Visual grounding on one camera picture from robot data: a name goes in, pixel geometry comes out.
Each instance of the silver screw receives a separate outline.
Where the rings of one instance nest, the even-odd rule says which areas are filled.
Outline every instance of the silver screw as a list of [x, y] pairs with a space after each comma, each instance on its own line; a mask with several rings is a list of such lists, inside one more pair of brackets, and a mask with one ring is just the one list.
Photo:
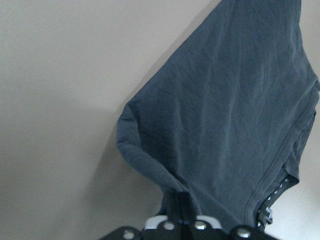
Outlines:
[[135, 234], [130, 230], [124, 230], [123, 238], [126, 240], [134, 239]]
[[204, 230], [207, 227], [207, 225], [204, 221], [196, 221], [194, 223], [194, 227], [198, 230]]
[[251, 235], [250, 231], [242, 227], [236, 231], [236, 234], [238, 234], [239, 237], [244, 239], [250, 238]]
[[166, 221], [163, 225], [163, 227], [166, 229], [166, 230], [173, 230], [175, 229], [175, 225], [170, 222], [170, 221]]

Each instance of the blue cloth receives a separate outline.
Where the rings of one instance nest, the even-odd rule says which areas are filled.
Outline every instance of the blue cloth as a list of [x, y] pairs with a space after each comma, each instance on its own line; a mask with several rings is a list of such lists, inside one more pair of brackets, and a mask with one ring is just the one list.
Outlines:
[[300, 14], [300, 0], [222, 0], [118, 120], [125, 160], [226, 232], [254, 227], [280, 182], [299, 181], [320, 90]]

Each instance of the folded cloth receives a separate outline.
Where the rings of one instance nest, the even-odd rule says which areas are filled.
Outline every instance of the folded cloth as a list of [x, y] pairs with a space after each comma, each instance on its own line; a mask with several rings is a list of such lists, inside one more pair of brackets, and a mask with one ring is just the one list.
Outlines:
[[320, 90], [300, 14], [300, 0], [222, 0], [118, 120], [125, 160], [226, 232], [255, 227], [280, 182], [299, 182]]

